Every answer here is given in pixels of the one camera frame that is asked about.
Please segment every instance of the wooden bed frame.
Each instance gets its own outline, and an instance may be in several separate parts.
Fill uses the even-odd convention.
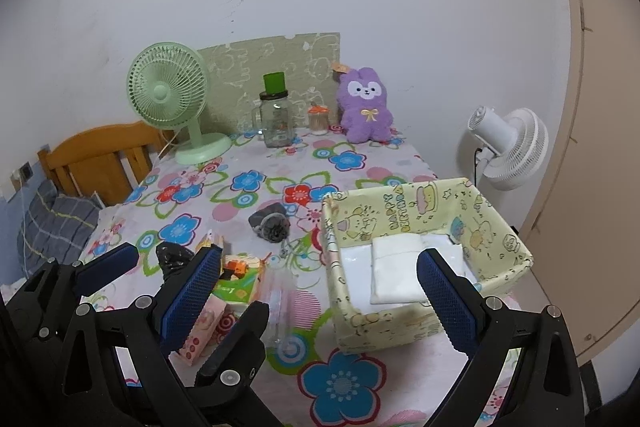
[[[122,203],[133,190],[119,153],[140,183],[151,170],[147,148],[160,153],[171,140],[167,134],[141,121],[106,125],[76,134],[51,152],[40,150],[38,158],[58,190],[69,196],[91,196],[95,191],[105,204],[112,205]]]

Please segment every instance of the pink box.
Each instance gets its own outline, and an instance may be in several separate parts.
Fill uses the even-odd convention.
[[[202,350],[207,346],[209,339],[213,336],[220,318],[225,314],[225,309],[225,301],[215,295],[209,296],[184,346],[178,351],[178,355],[184,362],[193,365],[193,362],[200,356]]]

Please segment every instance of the fan base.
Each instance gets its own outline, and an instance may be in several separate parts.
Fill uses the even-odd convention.
[[[231,149],[231,139],[225,134],[212,132],[202,135],[202,145],[191,146],[191,140],[178,147],[175,152],[175,160],[180,165],[196,165],[218,156],[222,156]]]

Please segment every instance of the plush toy tag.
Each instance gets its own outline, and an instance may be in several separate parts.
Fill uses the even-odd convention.
[[[337,71],[338,73],[349,73],[349,71],[351,71],[350,67],[341,64],[340,62],[332,62],[331,69]]]

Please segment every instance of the plush toy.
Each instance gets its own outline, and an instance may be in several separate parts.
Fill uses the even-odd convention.
[[[391,140],[394,117],[386,108],[386,87],[371,68],[350,70],[340,76],[337,94],[342,108],[342,121],[347,140],[363,143]]]

